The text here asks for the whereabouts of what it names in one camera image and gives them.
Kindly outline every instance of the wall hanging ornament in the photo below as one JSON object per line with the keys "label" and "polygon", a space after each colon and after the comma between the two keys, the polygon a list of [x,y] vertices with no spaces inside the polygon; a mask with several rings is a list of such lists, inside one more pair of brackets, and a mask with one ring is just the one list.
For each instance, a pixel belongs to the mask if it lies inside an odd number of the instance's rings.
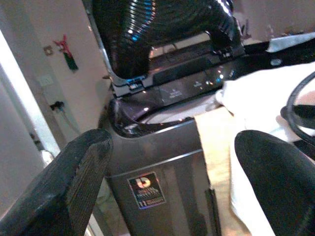
{"label": "wall hanging ornament", "polygon": [[74,71],[78,70],[78,66],[75,63],[75,60],[74,60],[73,55],[71,54],[71,52],[69,50],[69,47],[68,47],[66,40],[67,40],[67,37],[64,34],[62,41],[54,41],[54,43],[60,48],[59,51],[63,53],[69,69],[74,72]]}

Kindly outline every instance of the white towel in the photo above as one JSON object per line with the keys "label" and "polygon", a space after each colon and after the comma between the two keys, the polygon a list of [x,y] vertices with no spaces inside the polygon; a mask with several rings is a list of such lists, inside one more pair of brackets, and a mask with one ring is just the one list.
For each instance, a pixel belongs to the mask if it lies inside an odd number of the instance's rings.
{"label": "white towel", "polygon": [[[315,62],[312,62],[262,70],[236,81],[225,82],[223,89],[217,93],[217,100],[237,119],[239,125],[235,129],[235,136],[242,130],[253,129],[287,142],[299,140],[281,117],[280,110],[296,86],[314,71]],[[315,105],[315,80],[301,91],[298,103]],[[310,135],[315,134],[311,129],[302,130]],[[232,210],[253,236],[275,235],[236,157],[234,138],[231,141],[230,158]]]}

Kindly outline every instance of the electrical outlet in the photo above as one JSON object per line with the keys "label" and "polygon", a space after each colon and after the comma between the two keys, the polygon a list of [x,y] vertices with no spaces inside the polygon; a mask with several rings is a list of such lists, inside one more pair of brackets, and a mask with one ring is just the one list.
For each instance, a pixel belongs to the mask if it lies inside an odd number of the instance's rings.
{"label": "electrical outlet", "polygon": [[42,87],[52,85],[54,83],[50,75],[38,76],[37,80]]}

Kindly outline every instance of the black hose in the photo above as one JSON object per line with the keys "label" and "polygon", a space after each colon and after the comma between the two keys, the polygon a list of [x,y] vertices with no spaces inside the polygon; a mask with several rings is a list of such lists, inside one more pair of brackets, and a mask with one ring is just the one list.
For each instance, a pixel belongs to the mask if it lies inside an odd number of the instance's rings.
{"label": "black hose", "polygon": [[315,78],[315,72],[313,72],[311,75],[309,75],[308,77],[306,77],[295,89],[294,91],[291,93],[286,107],[287,107],[287,121],[291,127],[291,129],[293,130],[293,132],[299,136],[301,139],[303,139],[305,142],[315,146],[315,138],[308,135],[307,133],[303,132],[295,123],[294,121],[294,103],[296,101],[296,97],[299,95],[299,93],[301,92],[301,90],[312,80]]}

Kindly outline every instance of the wooden board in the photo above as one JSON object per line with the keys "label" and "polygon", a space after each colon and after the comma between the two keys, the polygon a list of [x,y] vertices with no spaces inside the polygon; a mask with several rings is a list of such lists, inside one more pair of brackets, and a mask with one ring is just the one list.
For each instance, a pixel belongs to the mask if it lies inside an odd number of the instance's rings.
{"label": "wooden board", "polygon": [[216,191],[223,236],[250,236],[230,207],[230,156],[234,118],[225,108],[195,117],[204,151],[208,176]]}

